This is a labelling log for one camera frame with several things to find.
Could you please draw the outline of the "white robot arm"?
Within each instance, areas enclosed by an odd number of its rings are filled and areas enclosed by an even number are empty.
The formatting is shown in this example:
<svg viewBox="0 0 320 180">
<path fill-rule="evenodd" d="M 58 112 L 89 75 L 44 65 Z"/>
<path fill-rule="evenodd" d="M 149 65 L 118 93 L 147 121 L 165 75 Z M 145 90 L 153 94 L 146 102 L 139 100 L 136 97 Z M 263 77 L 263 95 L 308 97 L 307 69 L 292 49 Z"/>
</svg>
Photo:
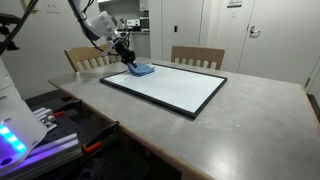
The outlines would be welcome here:
<svg viewBox="0 0 320 180">
<path fill-rule="evenodd" d="M 103 11 L 98 15 L 89 18 L 86 12 L 94 0 L 88 0 L 88 3 L 84 8 L 81 7 L 81 0 L 67 1 L 80 24 L 83 34 L 97 50 L 101 51 L 104 55 L 107 55 L 112 49 L 115 49 L 120 55 L 123 64 L 134 68 L 137 67 L 137 64 L 135 63 L 135 53 L 129 49 L 127 40 L 117 35 L 117 20 L 111 14 Z M 105 49 L 101 49 L 95 44 L 95 41 L 102 37 L 108 41 Z"/>
</svg>

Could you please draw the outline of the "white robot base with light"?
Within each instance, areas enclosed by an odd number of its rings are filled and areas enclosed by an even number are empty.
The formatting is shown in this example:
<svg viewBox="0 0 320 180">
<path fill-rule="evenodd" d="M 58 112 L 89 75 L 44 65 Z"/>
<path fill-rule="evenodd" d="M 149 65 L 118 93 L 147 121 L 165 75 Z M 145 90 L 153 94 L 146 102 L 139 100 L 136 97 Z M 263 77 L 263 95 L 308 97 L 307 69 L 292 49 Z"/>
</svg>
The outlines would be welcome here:
<svg viewBox="0 0 320 180">
<path fill-rule="evenodd" d="M 0 58 L 0 174 L 21 164 L 46 134 Z"/>
</svg>

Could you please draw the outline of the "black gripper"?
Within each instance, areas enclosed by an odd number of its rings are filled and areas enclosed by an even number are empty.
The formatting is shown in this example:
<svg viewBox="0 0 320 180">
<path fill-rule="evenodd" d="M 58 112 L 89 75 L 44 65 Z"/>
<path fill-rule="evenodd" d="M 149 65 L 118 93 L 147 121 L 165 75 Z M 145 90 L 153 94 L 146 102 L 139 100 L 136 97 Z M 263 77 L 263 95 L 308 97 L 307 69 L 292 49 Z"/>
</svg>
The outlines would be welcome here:
<svg viewBox="0 0 320 180">
<path fill-rule="evenodd" d="M 121 56 L 121 62 L 124 64 L 131 63 L 134 68 L 137 68 L 135 62 L 135 53 L 128 49 L 124 42 L 117 42 L 114 46 L 116 52 Z"/>
</svg>

